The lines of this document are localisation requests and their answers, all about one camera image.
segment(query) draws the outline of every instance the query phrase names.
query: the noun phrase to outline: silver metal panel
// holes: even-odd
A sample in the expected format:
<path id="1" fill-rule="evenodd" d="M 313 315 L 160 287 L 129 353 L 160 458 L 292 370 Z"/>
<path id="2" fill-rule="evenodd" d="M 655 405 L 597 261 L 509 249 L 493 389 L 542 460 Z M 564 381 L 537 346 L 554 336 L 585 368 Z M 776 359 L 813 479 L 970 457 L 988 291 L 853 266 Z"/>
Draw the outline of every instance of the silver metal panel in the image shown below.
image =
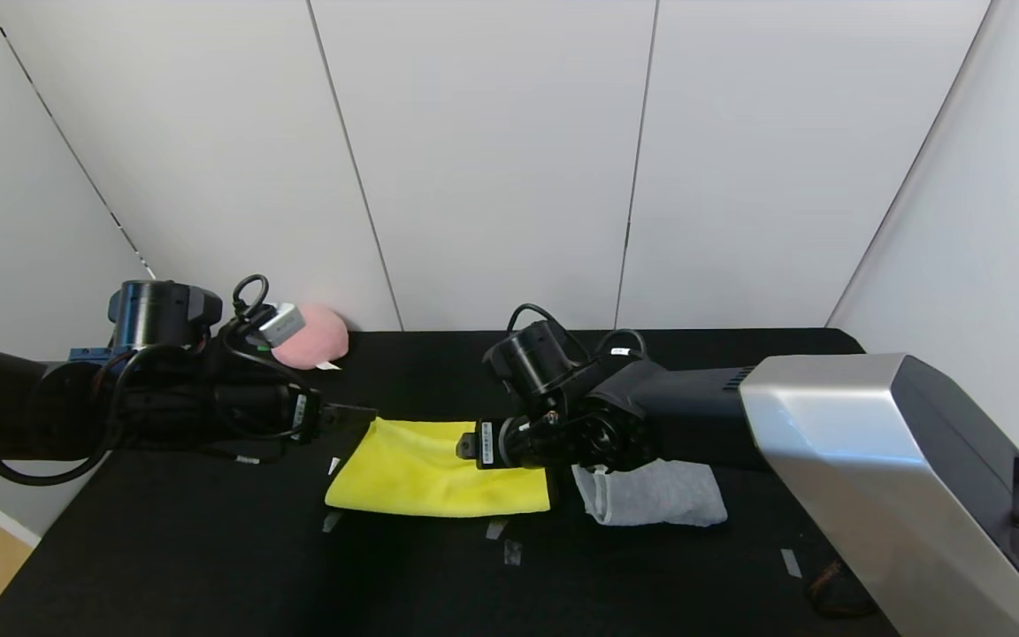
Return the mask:
<path id="1" fill-rule="evenodd" d="M 1019 636 L 1019 573 L 895 407 L 902 360 L 765 359 L 741 383 L 754 439 L 899 633 Z"/>

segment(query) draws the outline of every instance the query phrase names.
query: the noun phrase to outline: wall seam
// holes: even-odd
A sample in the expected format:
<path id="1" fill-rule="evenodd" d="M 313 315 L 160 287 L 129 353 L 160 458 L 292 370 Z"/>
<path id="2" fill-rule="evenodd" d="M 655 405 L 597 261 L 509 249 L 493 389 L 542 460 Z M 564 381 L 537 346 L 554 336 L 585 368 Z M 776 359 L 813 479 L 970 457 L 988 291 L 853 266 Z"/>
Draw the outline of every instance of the wall seam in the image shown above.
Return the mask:
<path id="1" fill-rule="evenodd" d="M 121 223 L 117 214 L 112 212 L 112 206 L 109 206 L 108 199 L 105 199 L 101 190 L 97 188 L 97 181 L 93 180 L 93 176 L 89 173 L 89 169 L 85 168 L 82 158 L 77 156 L 77 151 L 73 150 L 73 145 L 70 144 L 69 139 L 65 137 L 65 131 L 61 129 L 61 124 L 57 123 L 57 117 L 53 117 L 53 111 L 50 110 L 50 106 L 45 102 L 45 97 L 42 97 L 42 92 L 38 90 L 37 85 L 34 84 L 34 79 L 30 75 L 30 70 L 25 69 L 25 64 L 17 55 L 17 51 L 15 47 L 13 47 L 10 37 L 7 36 L 7 31 L 3 28 L 3 23 L 0 23 L 0 33 L 3 34 L 3 40 L 7 42 L 7 48 L 10 49 L 10 54 L 17 62 L 17 68 L 20 68 L 23 75 L 25 75 L 25 82 L 30 82 L 30 88 L 34 90 L 34 94 L 37 96 L 37 101 L 39 101 L 42 108 L 45 109 L 46 116 L 49 116 L 50 121 L 53 122 L 53 128 L 57 130 L 57 136 L 61 138 L 61 142 L 65 145 L 65 148 L 69 149 L 69 154 L 73 157 L 73 161 L 77 162 L 77 168 L 82 169 L 82 173 L 85 174 L 85 178 L 89 181 L 89 185 L 92 187 L 93 192 L 97 194 L 97 198 L 101 199 L 101 205 L 104 206 L 104 209 L 109 212 L 109 217 L 112 218 L 112 222 L 117 226 L 117 230 L 120 230 L 120 234 L 124 237 L 124 242 L 128 243 L 128 247 L 132 249 L 132 253 L 137 254 L 138 259 L 141 259 L 141 265 L 144 266 L 145 270 L 147 270 L 149 277 L 156 278 L 157 275 L 155 275 L 155 272 L 152 270 L 152 266 L 149 265 L 147 259 L 144 258 L 144 255 L 141 254 L 141 251 L 137 248 L 137 242 L 133 242 L 132 238 L 129 237 L 128 230 L 125 230 L 124 228 L 124 223 Z"/>
<path id="2" fill-rule="evenodd" d="M 954 82 L 951 82 L 950 89 L 946 92 L 946 97 L 942 99 L 942 104 L 938 105 L 937 112 L 934 114 L 934 120 L 930 122 L 929 130 L 926 131 L 926 137 L 922 138 L 922 144 L 918 146 L 918 152 L 915 153 L 914 160 L 910 162 L 910 168 L 907 169 L 907 173 L 902 177 L 902 181 L 899 182 L 899 190 L 895 191 L 895 197 L 891 199 L 891 203 L 887 206 L 887 212 L 882 214 L 882 219 L 878 222 L 878 228 L 875 229 L 875 233 L 872 234 L 870 241 L 867 243 L 867 249 L 860 257 L 860 263 L 856 266 L 856 269 L 852 271 L 852 278 L 848 279 L 847 284 L 844 286 L 844 291 L 841 293 L 841 297 L 836 301 L 836 306 L 833 307 L 832 313 L 827 316 L 827 321 L 824 323 L 825 327 L 835 326 L 837 316 L 841 313 L 841 308 L 844 306 L 844 302 L 849 298 L 850 294 L 855 287 L 856 279 L 860 277 L 860 273 L 864 270 L 868 259 L 870 258 L 870 253 L 875 248 L 875 243 L 880 241 L 882 231 L 889 228 L 891 221 L 897 214 L 897 207 L 899 202 L 902 201 L 902 194 L 907 190 L 907 185 L 910 184 L 911 178 L 914 176 L 915 172 L 918 170 L 918 164 L 922 161 L 923 157 L 926 157 L 926 150 L 930 145 L 930 140 L 933 140 L 937 134 L 940 125 L 942 125 L 943 116 L 947 112 L 947 108 L 950 105 L 952 98 L 955 97 L 957 92 L 962 89 L 962 77 L 965 77 L 966 68 L 970 65 L 971 57 L 974 56 L 974 51 L 977 49 L 977 44 L 982 40 L 982 33 L 986 30 L 986 24 L 989 23 L 989 15 L 994 13 L 994 7 L 1002 0 L 989 0 L 989 3 L 985 7 L 985 13 L 982 15 L 982 20 L 977 24 L 977 32 L 974 33 L 973 40 L 969 41 L 969 47 L 966 49 L 965 56 L 962 57 L 962 65 L 959 65 L 958 72 L 954 75 Z"/>
<path id="3" fill-rule="evenodd" d="M 611 319 L 611 329 L 620 327 L 620 302 L 624 295 L 624 270 L 627 269 L 627 247 L 632 241 L 632 210 L 635 207 L 635 182 L 640 174 L 640 150 L 643 148 L 643 122 L 647 119 L 647 94 L 651 89 L 651 61 L 654 60 L 654 39 L 659 31 L 659 3 L 654 0 L 654 14 L 651 15 L 651 43 L 647 46 L 647 74 L 643 77 L 643 104 L 640 106 L 640 128 L 635 138 L 635 163 L 632 165 L 632 191 L 627 200 L 627 226 L 624 229 L 624 254 L 620 259 L 620 285 L 615 289 L 615 314 Z"/>
<path id="4" fill-rule="evenodd" d="M 387 270 L 387 259 L 384 259 L 384 247 L 379 243 L 379 232 L 376 231 L 376 220 L 372 217 L 372 207 L 368 205 L 368 194 L 365 192 L 364 178 L 360 176 L 360 165 L 357 163 L 356 153 L 352 150 L 352 138 L 348 137 L 348 126 L 344 122 L 344 110 L 340 108 L 339 97 L 336 96 L 336 85 L 332 81 L 332 69 L 328 65 L 328 56 L 325 53 L 325 45 L 320 40 L 320 28 L 317 25 L 317 13 L 312 10 L 312 1 L 304 0 L 306 8 L 309 10 L 309 21 L 312 23 L 312 34 L 317 39 L 317 50 L 320 52 L 320 63 L 325 69 L 325 77 L 328 82 L 328 91 L 332 94 L 332 104 L 336 106 L 336 117 L 340 121 L 340 132 L 344 135 L 344 147 L 348 150 L 348 160 L 352 161 L 352 170 L 357 176 L 357 187 L 360 189 L 360 201 L 364 202 L 365 214 L 368 215 L 368 225 L 372 228 L 372 238 L 376 242 L 376 252 L 379 254 L 380 267 L 384 269 L 384 281 L 387 283 L 388 294 L 392 296 L 392 306 L 395 307 L 395 319 L 399 322 L 399 330 L 407 331 L 404 327 L 404 315 L 399 313 L 399 302 L 395 298 L 395 286 L 392 285 L 392 275 Z"/>

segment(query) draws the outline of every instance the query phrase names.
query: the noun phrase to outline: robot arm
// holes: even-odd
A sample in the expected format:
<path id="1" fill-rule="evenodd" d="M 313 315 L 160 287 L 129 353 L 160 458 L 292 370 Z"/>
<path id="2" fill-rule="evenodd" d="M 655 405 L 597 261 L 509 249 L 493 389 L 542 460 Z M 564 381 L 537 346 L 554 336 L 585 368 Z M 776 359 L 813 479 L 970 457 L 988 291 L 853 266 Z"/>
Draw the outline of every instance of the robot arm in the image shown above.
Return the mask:
<path id="1" fill-rule="evenodd" d="M 252 304 L 244 288 L 262 283 Z M 203 453 L 245 464 L 277 460 L 288 444 L 306 444 L 323 424 L 367 423 L 373 409 L 326 404 L 292 370 L 243 352 L 243 339 L 294 326 L 264 303 L 266 278 L 244 278 L 234 318 L 216 337 L 218 296 L 173 281 L 125 281 L 109 302 L 108 347 L 77 348 L 68 363 L 37 363 L 0 352 L 0 475 L 32 486 L 60 484 L 88 473 L 117 447 Z M 270 440 L 259 459 L 215 446 L 234 439 Z M 84 460 L 53 476 L 30 476 L 4 460 Z"/>
<path id="2" fill-rule="evenodd" d="M 771 471 L 902 634 L 1019 634 L 1019 452 L 945 374 L 903 355 L 607 372 L 568 358 L 568 338 L 546 321 L 492 348 L 523 414 L 479 420 L 461 457 Z"/>

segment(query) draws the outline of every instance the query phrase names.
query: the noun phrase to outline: label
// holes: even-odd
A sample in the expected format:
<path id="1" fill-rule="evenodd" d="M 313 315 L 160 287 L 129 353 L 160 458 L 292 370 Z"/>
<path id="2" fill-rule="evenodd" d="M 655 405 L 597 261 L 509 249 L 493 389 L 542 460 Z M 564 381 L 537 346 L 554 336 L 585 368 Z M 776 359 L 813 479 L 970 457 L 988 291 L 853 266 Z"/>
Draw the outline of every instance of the label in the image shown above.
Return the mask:
<path id="1" fill-rule="evenodd" d="M 501 537 L 501 532 L 505 531 L 506 524 L 509 524 L 509 520 L 506 518 L 493 518 L 490 520 L 490 525 L 486 526 L 486 539 L 496 540 Z"/>
<path id="2" fill-rule="evenodd" d="M 793 552 L 792 548 L 782 548 L 781 556 L 785 560 L 785 568 L 788 569 L 789 575 L 793 577 L 801 577 L 801 565 L 797 564 L 796 553 Z"/>
<path id="3" fill-rule="evenodd" d="M 293 408 L 293 428 L 299 427 L 301 420 L 305 419 L 305 406 L 308 402 L 309 399 L 306 394 L 299 394 L 299 403 L 297 403 L 297 407 Z"/>
<path id="4" fill-rule="evenodd" d="M 489 466 L 493 464 L 493 423 L 489 420 L 482 422 L 482 464 Z"/>

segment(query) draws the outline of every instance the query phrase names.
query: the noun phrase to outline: white tape strip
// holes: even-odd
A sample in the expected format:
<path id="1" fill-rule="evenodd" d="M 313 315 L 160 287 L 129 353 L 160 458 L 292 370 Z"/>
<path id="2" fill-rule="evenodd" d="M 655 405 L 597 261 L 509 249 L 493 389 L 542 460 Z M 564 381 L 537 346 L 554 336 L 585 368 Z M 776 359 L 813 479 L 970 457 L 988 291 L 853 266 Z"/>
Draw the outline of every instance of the white tape strip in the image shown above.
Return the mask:
<path id="1" fill-rule="evenodd" d="M 796 553 L 793 553 L 792 548 L 782 548 L 781 556 L 785 560 L 785 568 L 788 569 L 789 575 L 793 577 L 801 577 L 801 565 L 797 564 Z"/>
<path id="2" fill-rule="evenodd" d="M 340 521 L 340 516 L 343 515 L 344 512 L 329 512 L 328 515 L 325 516 L 325 523 L 322 526 L 322 528 L 320 528 L 320 531 L 324 533 L 330 533 L 332 529 L 336 526 L 336 523 Z"/>
<path id="3" fill-rule="evenodd" d="M 521 566 L 521 541 L 506 540 L 505 564 L 509 567 Z"/>
<path id="4" fill-rule="evenodd" d="M 490 520 L 490 526 L 486 527 L 486 539 L 496 540 L 501 537 L 501 532 L 505 531 L 506 524 L 509 524 L 509 520 L 506 518 L 493 518 Z"/>

